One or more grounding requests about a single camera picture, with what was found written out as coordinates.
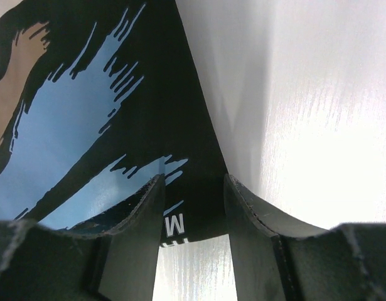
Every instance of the white background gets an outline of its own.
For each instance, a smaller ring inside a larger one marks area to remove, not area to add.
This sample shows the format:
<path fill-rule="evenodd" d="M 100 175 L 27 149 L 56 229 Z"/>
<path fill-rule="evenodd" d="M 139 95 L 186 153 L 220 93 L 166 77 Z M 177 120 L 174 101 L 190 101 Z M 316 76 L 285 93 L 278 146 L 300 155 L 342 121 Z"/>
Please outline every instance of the white background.
<path fill-rule="evenodd" d="M 386 221 L 386 1 L 176 0 L 230 173 L 324 228 Z M 161 249 L 154 300 L 236 300 L 228 237 Z"/>

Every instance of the white wall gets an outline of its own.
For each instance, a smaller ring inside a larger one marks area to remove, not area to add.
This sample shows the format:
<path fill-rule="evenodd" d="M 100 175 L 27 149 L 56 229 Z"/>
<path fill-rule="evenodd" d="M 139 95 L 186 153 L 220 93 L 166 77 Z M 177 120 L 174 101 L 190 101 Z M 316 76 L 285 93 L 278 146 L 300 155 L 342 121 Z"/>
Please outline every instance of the white wall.
<path fill-rule="evenodd" d="M 318 226 L 386 221 L 386 1 L 177 2 L 230 172 Z"/>

